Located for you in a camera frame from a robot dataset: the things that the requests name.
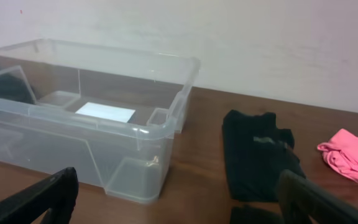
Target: white wall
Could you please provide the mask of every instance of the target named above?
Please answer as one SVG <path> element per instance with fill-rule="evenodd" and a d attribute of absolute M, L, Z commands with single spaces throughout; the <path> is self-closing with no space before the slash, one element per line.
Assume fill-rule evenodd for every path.
<path fill-rule="evenodd" d="M 40 37 L 195 56 L 196 86 L 358 112 L 358 0 L 0 0 L 0 46 Z"/>

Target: plastic storage bin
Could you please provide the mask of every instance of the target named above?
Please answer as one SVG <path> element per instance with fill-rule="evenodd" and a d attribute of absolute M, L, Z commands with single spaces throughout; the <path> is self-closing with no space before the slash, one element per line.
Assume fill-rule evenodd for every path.
<path fill-rule="evenodd" d="M 0 48 L 0 161 L 49 174 L 72 166 L 108 195 L 152 202 L 199 68 L 195 58 L 60 40 Z M 99 107 L 79 113 L 90 104 Z"/>

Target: wooden table surface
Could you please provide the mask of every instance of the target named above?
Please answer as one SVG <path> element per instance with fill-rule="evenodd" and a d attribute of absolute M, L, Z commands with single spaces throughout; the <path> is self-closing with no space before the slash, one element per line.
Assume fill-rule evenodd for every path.
<path fill-rule="evenodd" d="M 230 199 L 224 171 L 221 125 L 231 109 L 247 114 L 276 113 L 277 126 L 293 132 L 295 154 L 306 176 L 358 208 L 358 184 L 331 170 L 316 150 L 341 128 L 358 136 L 357 113 L 194 88 L 183 132 L 175 136 L 160 199 L 141 205 L 80 184 L 71 223 L 229 223 L 231 208 L 240 205 Z M 0 163 L 0 200 L 44 177 Z M 251 204 L 279 212 L 276 203 Z"/>

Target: pink cloth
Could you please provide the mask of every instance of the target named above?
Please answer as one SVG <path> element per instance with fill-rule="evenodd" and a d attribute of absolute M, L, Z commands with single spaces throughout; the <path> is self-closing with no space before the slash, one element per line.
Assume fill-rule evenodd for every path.
<path fill-rule="evenodd" d="M 324 161 L 331 168 L 358 182 L 358 137 L 341 129 L 329 142 L 319 144 L 317 149 L 323 152 Z"/>

